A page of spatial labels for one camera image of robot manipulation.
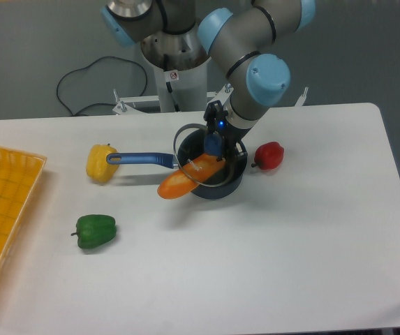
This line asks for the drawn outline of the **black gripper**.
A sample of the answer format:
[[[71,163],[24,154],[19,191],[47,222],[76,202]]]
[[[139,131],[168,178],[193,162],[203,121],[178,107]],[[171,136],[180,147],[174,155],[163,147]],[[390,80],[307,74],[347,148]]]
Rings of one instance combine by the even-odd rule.
[[[249,132],[233,126],[228,120],[229,112],[225,110],[219,100],[208,103],[204,113],[207,134],[204,138],[205,150],[233,150],[237,158],[247,157],[246,147],[240,140]],[[217,163],[226,163],[226,157],[216,157]]]

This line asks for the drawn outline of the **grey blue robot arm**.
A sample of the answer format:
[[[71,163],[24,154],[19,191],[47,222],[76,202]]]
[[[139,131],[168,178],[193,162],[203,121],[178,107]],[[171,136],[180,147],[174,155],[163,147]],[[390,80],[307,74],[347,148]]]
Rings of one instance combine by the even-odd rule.
[[[232,85],[224,104],[225,121],[213,131],[222,136],[227,154],[275,106],[290,85],[287,64],[261,49],[277,38],[308,25],[316,13],[315,1],[252,1],[251,8],[234,15],[227,8],[195,21],[194,1],[109,1],[101,10],[107,26],[123,46],[162,33],[198,40]]]

